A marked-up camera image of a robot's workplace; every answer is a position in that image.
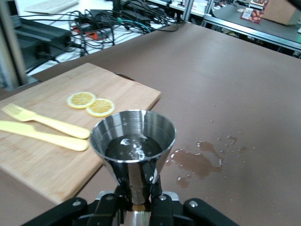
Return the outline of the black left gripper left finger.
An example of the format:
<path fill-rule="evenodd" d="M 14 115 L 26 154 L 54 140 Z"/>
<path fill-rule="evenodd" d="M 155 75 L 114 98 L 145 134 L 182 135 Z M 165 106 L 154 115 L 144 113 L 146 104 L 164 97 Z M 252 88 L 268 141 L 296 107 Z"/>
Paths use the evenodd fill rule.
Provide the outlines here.
<path fill-rule="evenodd" d="M 117 186 L 114 191 L 101 191 L 88 204 L 75 197 L 24 223 L 25 226 L 119 226 L 125 212 L 132 207 L 131 189 Z"/>

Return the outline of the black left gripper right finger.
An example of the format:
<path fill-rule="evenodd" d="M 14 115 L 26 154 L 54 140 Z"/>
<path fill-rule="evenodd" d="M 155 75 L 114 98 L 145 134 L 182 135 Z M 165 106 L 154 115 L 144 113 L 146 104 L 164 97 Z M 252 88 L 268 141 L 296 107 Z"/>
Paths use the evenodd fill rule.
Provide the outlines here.
<path fill-rule="evenodd" d="M 181 203 L 174 192 L 151 190 L 151 226 L 236 226 L 237 223 L 198 198 Z"/>

